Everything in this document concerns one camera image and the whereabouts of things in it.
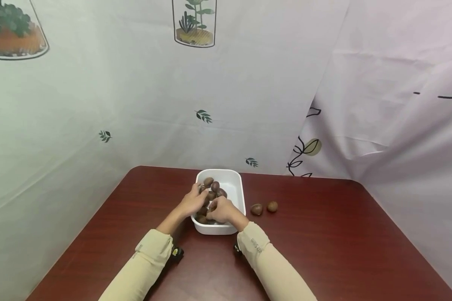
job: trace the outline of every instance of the table surface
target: table surface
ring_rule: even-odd
[[[198,171],[136,167],[40,282],[28,301],[96,301],[138,241],[182,199]],[[318,301],[452,301],[452,291],[358,183],[241,174],[246,206],[276,201],[278,212],[248,217],[298,270]],[[269,300],[235,235],[199,234],[186,219],[185,250],[148,301]]]

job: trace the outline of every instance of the terrarium illustration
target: terrarium illustration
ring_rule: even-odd
[[[216,38],[216,0],[172,0],[175,40],[207,48]]]
[[[0,0],[0,60],[38,57],[49,49],[30,0]]]

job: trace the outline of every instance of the beige sleeve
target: beige sleeve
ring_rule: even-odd
[[[271,301],[316,301],[305,280],[254,222],[238,234],[238,246]]]
[[[99,301],[143,301],[166,265],[171,251],[172,237],[155,229],[150,230]]]

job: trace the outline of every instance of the wall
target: wall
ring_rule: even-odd
[[[362,183],[452,288],[452,0],[353,0],[313,107],[293,173]]]
[[[19,301],[134,166],[281,173],[349,2],[220,1],[207,48],[177,41],[171,1],[3,3],[45,34],[0,49],[0,300]]]

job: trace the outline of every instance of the white bowl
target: white bowl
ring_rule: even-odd
[[[244,215],[246,215],[246,205],[244,203],[243,183],[241,181],[241,175],[238,172],[232,170],[203,170],[198,173],[196,177],[196,183],[208,178],[214,178],[218,181],[220,187],[227,193],[227,198],[231,200],[233,205],[239,209]],[[194,215],[191,215],[196,230],[204,235],[231,235],[237,232],[233,225],[226,223],[224,225],[204,225],[200,224],[194,219]]]

